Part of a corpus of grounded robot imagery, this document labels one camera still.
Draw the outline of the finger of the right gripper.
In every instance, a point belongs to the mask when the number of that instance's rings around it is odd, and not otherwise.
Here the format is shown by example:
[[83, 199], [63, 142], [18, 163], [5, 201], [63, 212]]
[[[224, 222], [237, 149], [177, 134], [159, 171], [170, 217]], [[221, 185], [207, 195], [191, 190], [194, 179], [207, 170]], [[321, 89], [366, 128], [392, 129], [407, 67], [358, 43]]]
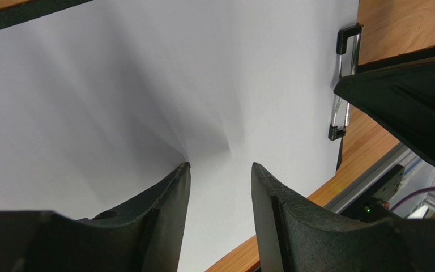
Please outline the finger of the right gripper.
[[435, 46], [359, 65], [334, 94], [435, 167]]

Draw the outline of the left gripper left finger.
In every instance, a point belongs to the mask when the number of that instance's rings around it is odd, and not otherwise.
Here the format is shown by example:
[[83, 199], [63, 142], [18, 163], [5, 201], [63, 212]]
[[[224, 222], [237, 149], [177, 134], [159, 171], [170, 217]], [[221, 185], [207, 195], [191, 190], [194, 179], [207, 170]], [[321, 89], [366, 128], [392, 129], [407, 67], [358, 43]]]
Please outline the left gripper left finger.
[[177, 271], [190, 164], [93, 219], [0, 211], [0, 271]]

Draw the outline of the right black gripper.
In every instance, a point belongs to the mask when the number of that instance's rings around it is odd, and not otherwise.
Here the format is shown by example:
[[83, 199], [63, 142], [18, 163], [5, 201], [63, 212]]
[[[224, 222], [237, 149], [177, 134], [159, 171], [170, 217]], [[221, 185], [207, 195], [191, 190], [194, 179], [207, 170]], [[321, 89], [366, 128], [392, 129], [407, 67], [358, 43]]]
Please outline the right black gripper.
[[404, 176], [404, 167], [397, 164], [382, 175], [370, 187], [358, 195], [340, 215], [364, 223], [373, 223], [383, 218], [397, 218], [390, 211], [389, 200], [397, 193]]

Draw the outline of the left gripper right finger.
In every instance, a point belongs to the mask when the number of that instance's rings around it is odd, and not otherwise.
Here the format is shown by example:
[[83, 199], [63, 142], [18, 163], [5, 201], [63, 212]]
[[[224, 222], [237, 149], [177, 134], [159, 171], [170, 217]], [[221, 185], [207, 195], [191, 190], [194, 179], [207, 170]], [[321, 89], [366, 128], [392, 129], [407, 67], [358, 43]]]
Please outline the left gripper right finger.
[[435, 219], [350, 219], [259, 163], [251, 168], [251, 194], [262, 271], [435, 271]]

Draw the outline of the black clipboard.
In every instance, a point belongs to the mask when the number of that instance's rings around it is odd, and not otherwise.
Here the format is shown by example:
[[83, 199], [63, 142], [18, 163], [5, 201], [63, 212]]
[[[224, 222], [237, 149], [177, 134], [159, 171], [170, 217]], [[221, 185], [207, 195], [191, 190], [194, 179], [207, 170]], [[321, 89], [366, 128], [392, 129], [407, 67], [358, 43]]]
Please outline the black clipboard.
[[[0, 7], [0, 30], [25, 23], [55, 12], [70, 9], [74, 6], [82, 5], [86, 1], [22, 1], [19, 3], [7, 4]], [[346, 126], [342, 129], [336, 126], [336, 113], [340, 102], [334, 103], [332, 118], [330, 121], [328, 139], [330, 141], [340, 140], [338, 158], [336, 159], [336, 169], [342, 164], [343, 158], [343, 137], [346, 135]]]

